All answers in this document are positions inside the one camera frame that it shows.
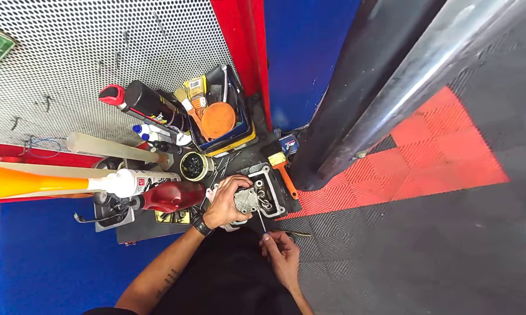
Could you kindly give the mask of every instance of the blue floor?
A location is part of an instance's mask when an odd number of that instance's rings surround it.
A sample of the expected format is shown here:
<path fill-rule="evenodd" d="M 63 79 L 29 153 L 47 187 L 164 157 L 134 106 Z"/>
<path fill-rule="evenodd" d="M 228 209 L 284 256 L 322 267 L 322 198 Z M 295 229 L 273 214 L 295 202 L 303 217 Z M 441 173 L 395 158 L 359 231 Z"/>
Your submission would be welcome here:
<path fill-rule="evenodd" d="M 113 306 L 135 276 L 179 235 L 117 244 L 72 214 L 93 216 L 91 198 L 2 204 L 0 315 L 79 314 Z"/>

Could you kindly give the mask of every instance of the orange funnel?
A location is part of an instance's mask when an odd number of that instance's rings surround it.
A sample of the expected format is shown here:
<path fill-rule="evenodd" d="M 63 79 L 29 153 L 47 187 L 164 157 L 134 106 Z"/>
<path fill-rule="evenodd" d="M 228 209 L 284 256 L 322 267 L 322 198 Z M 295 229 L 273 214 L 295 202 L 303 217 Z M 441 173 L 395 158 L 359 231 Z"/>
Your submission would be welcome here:
<path fill-rule="evenodd" d="M 38 191 L 88 189 L 87 178 L 45 176 L 0 167 L 0 198 Z"/>

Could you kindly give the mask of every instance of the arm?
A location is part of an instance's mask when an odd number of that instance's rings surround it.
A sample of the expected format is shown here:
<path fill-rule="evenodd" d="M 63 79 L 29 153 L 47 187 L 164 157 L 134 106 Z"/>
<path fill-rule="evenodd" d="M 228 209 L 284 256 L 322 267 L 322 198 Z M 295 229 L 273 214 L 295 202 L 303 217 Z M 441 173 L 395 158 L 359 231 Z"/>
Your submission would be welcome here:
<path fill-rule="evenodd" d="M 252 214 L 242 214 L 236 209 L 234 193 L 239 186 L 247 188 L 252 184 L 241 175 L 221 181 L 213 204 L 203 215 L 207 227 L 215 229 L 233 221 L 251 218 Z M 134 311 L 138 315 L 149 314 L 175 283 L 203 239 L 203 234 L 190 227 L 133 280 L 115 307 Z"/>
<path fill-rule="evenodd" d="M 270 256 L 276 277 L 290 291 L 302 314 L 313 315 L 298 283 L 300 249 L 284 232 L 263 234 L 263 240 L 259 244 L 261 254 Z"/>

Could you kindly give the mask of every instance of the perforated metal sheet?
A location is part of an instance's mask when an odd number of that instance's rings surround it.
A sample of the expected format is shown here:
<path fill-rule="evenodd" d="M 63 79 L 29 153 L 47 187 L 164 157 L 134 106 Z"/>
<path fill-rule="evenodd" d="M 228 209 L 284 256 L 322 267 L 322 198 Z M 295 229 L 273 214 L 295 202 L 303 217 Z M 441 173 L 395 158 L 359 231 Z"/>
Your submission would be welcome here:
<path fill-rule="evenodd" d="M 141 80 L 174 91 L 233 66 L 209 0 L 0 1 L 0 30 L 18 42 L 0 63 L 4 144 L 71 131 L 137 144 L 138 120 L 98 101 L 101 88 Z"/>

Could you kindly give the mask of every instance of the red floor tile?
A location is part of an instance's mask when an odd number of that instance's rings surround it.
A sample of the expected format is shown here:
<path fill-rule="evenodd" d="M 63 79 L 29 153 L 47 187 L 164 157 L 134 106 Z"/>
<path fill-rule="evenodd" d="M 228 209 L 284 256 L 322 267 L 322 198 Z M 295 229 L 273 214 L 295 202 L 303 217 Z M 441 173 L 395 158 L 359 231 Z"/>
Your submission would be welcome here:
<path fill-rule="evenodd" d="M 397 148 L 359 159 L 321 190 L 300 192 L 302 210 L 286 218 L 509 181 L 448 87 L 391 135 Z"/>

